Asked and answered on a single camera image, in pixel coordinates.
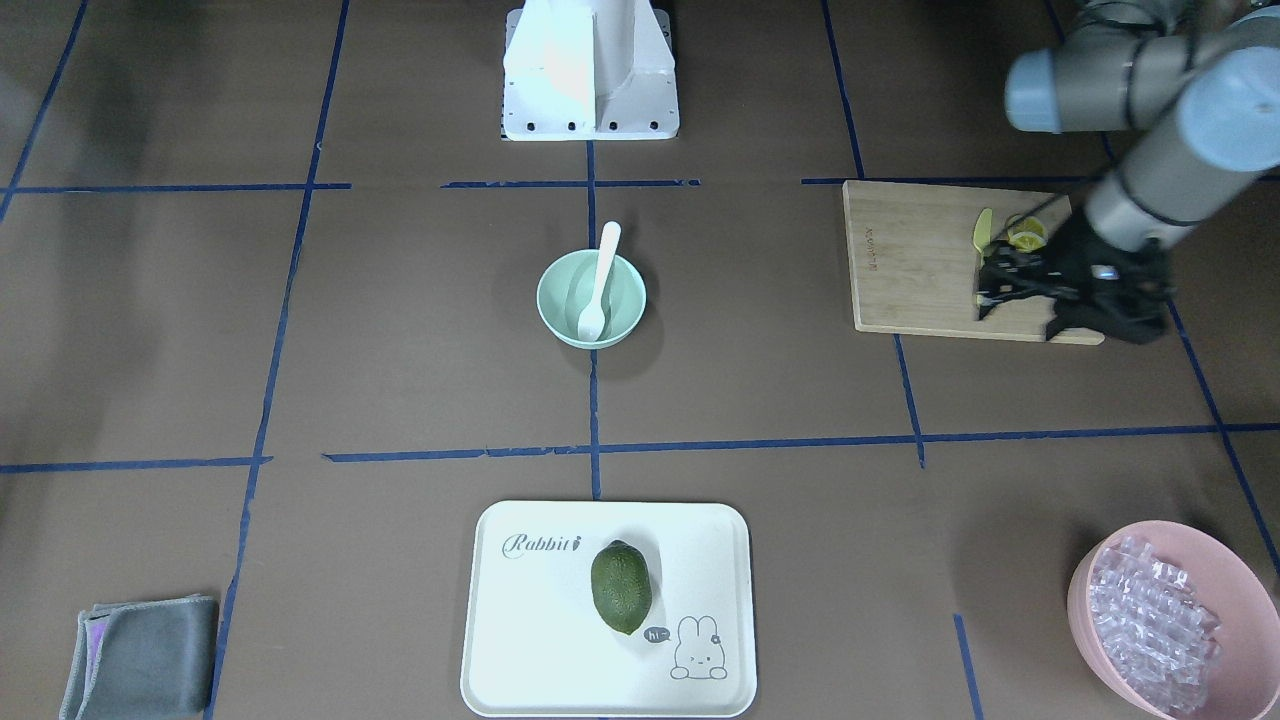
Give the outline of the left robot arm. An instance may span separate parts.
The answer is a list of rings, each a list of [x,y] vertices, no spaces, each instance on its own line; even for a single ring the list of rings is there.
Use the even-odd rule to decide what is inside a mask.
[[[1202,31],[1196,1],[1085,1],[1059,47],[1019,56],[1004,105],[1021,131],[1139,140],[1034,250],[980,247],[975,316],[1047,297],[1044,340],[1088,329],[1147,345],[1167,328],[1170,250],[1277,165],[1277,6]]]

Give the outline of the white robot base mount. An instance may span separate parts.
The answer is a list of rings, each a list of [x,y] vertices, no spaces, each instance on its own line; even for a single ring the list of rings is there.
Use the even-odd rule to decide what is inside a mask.
[[[681,126],[672,23],[650,1],[526,1],[506,17],[503,138],[657,141]]]

